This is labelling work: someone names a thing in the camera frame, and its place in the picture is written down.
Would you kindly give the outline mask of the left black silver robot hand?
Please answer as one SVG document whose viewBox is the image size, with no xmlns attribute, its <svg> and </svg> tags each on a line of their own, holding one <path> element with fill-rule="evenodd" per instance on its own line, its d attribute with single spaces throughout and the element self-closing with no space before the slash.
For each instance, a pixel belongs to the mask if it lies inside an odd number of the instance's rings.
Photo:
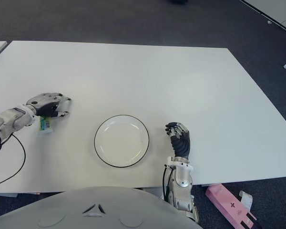
<svg viewBox="0 0 286 229">
<path fill-rule="evenodd" d="M 41 117 L 65 117 L 68 111 L 58 111 L 58 107 L 71 98 L 61 93 L 42 93 L 29 99 L 25 106 L 30 108 L 36 116 Z"/>
</svg>

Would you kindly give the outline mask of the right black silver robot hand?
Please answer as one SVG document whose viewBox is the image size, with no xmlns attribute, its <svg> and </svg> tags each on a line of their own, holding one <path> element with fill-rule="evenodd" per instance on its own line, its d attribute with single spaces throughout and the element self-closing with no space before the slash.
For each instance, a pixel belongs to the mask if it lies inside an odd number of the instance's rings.
<svg viewBox="0 0 286 229">
<path fill-rule="evenodd" d="M 166 126 L 166 133 L 170 137 L 175 157 L 182 157 L 188 160 L 190 154 L 190 132 L 179 122 L 171 122 Z"/>
</svg>

